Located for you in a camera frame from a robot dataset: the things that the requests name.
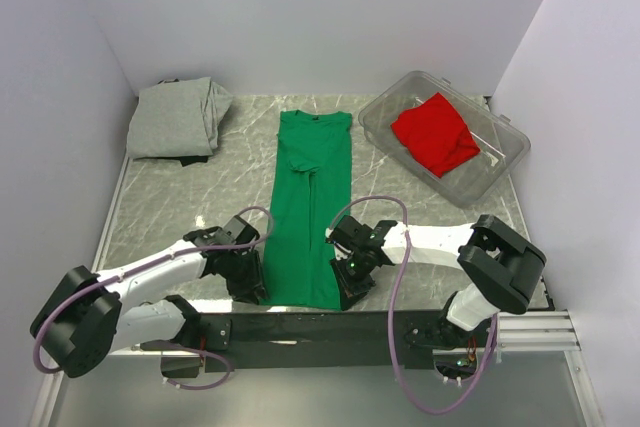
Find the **green t shirt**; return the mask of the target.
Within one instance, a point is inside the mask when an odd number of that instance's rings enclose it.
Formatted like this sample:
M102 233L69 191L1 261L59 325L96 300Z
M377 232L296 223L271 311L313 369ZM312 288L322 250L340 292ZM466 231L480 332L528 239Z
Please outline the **green t shirt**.
M280 114L263 266L269 305L339 310L325 230L351 200L352 115Z

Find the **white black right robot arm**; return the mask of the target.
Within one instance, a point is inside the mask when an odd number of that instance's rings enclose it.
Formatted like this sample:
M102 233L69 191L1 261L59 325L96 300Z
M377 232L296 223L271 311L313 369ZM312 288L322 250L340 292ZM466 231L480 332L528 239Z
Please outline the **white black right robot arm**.
M326 242L337 250L330 266L343 310L371 291L372 272L379 267L407 262L463 271L470 284L449 296L435 321L407 333L416 345L443 350L463 346L499 312L524 314L546 264L540 249L489 214L452 227L394 220L370 227L345 215L326 230Z

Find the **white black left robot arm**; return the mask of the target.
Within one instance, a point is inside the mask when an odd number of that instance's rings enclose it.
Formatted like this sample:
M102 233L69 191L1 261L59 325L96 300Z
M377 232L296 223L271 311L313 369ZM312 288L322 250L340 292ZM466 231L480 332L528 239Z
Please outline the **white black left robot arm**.
M202 313L179 295L152 297L176 284L220 275L233 299L258 303L265 290L257 244L179 240L101 273L71 269L30 326L36 367L77 378L113 351L154 341L203 352L210 344Z

